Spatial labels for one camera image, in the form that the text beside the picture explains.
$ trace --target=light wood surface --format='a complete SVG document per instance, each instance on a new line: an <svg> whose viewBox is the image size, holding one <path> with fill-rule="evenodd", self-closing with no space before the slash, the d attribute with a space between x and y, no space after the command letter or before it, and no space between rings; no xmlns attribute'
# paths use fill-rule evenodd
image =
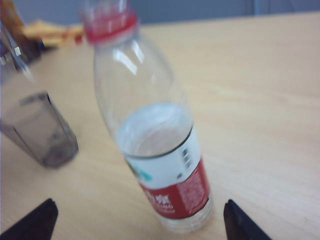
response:
<svg viewBox="0 0 320 240"><path fill-rule="evenodd" d="M273 239L320 239L320 13L143 26L189 98L213 214L201 230L163 229L109 136L88 46L46 53L30 69L75 132L79 153L45 169L1 138L1 230L46 198L54 240L226 239L236 201ZM21 74L4 99L27 92Z"/></svg>

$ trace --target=white label section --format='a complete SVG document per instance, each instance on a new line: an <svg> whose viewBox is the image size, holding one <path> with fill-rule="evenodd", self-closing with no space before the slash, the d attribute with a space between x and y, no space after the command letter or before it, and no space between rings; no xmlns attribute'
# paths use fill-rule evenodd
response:
<svg viewBox="0 0 320 240"><path fill-rule="evenodd" d="M194 128L186 141L168 154L148 158L125 156L137 180L149 189L161 189L185 181L197 167L200 158Z"/></svg>

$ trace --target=black object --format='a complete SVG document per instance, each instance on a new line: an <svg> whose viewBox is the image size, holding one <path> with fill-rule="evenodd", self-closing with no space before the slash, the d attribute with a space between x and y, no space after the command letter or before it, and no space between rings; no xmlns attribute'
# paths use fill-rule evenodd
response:
<svg viewBox="0 0 320 240"><path fill-rule="evenodd" d="M50 240L58 208L50 198L0 235L0 240Z"/></svg>
<svg viewBox="0 0 320 240"><path fill-rule="evenodd" d="M223 217L228 240L271 240L231 199L224 205Z"/></svg>

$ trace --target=bottle cap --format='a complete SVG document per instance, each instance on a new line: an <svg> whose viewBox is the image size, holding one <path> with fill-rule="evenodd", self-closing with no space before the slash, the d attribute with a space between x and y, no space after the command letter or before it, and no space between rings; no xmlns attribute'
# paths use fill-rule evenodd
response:
<svg viewBox="0 0 320 240"><path fill-rule="evenodd" d="M80 14L88 42L105 42L128 31L138 24L136 13L126 0L90 1Z"/></svg>

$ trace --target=transparent cup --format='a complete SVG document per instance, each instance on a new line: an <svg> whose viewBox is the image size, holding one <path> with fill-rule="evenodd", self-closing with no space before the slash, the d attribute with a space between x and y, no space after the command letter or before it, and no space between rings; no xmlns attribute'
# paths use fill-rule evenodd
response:
<svg viewBox="0 0 320 240"><path fill-rule="evenodd" d="M0 130L46 167L59 167L78 152L75 134L47 92L27 96L6 111Z"/></svg>

